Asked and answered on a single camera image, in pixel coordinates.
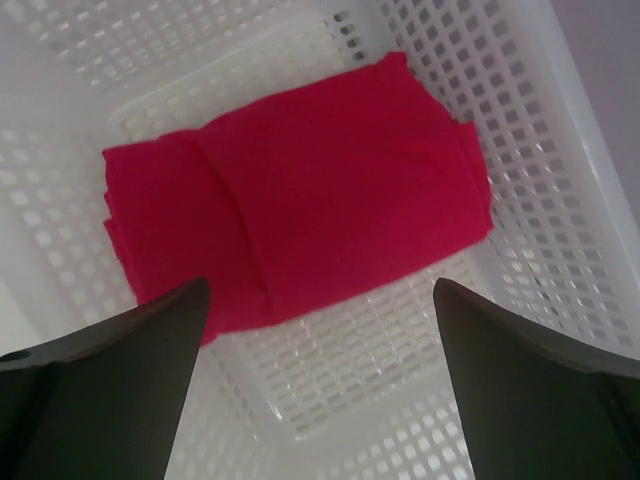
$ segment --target red cloth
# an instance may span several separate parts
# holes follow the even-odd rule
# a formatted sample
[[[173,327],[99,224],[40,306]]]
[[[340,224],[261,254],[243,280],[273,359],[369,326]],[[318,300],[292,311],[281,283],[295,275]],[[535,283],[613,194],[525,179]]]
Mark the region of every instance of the red cloth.
[[[105,225],[138,301],[206,276],[203,343],[392,282],[492,228],[473,124],[401,53],[104,156]]]

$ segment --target folded red cloth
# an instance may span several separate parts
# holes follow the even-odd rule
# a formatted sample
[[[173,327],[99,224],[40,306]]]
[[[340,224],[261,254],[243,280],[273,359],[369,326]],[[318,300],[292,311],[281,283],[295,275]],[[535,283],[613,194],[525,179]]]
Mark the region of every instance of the folded red cloth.
[[[206,276],[203,343],[392,282],[492,228],[475,127],[401,53],[104,156],[105,225],[138,301]]]

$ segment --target perforated plastic surface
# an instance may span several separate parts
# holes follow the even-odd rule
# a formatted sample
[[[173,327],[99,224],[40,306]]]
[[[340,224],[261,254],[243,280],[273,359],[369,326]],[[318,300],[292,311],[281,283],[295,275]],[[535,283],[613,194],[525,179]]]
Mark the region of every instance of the perforated plastic surface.
[[[101,225],[105,145],[200,126],[397,48],[454,116],[476,121],[483,141],[496,223],[490,242],[204,349],[167,478],[472,478],[446,374],[434,375],[444,368],[432,305],[441,276],[638,356],[640,255],[636,238],[623,235],[637,232],[620,227],[630,217],[589,109],[580,109],[570,61],[556,55],[566,47],[552,12],[545,1],[535,11],[527,2],[2,3],[0,24],[12,28],[0,30],[0,41],[33,42],[42,85],[54,58],[77,80],[68,96],[87,84],[95,91],[95,104],[67,108],[102,112],[100,127],[88,121],[87,131],[39,118],[0,130],[0,225],[9,239],[1,240],[13,242],[0,249],[0,275],[47,336],[133,303]],[[556,56],[563,61],[553,63]],[[18,93],[27,105],[33,92]],[[0,86],[3,95],[20,97]],[[34,309],[38,299],[45,305]]]

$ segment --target perforated basket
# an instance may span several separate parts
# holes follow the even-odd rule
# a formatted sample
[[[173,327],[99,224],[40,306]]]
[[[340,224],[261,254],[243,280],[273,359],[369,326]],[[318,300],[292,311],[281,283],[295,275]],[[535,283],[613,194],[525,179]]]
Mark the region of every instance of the perforated basket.
[[[547,0],[0,2],[0,348],[133,305],[102,227],[105,146],[398,48],[481,135],[490,240],[205,348],[168,479],[472,478],[432,305],[441,276],[638,356],[638,232]]]

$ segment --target white plastic basket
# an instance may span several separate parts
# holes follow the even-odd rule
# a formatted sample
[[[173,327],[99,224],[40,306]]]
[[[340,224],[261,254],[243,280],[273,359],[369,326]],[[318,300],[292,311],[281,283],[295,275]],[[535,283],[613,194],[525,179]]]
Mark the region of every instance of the white plastic basket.
[[[105,146],[397,48],[483,139],[490,241],[205,348],[168,479],[472,478],[440,276],[638,356],[640,237],[548,0],[0,2],[0,309],[15,345],[133,305],[102,228]]]

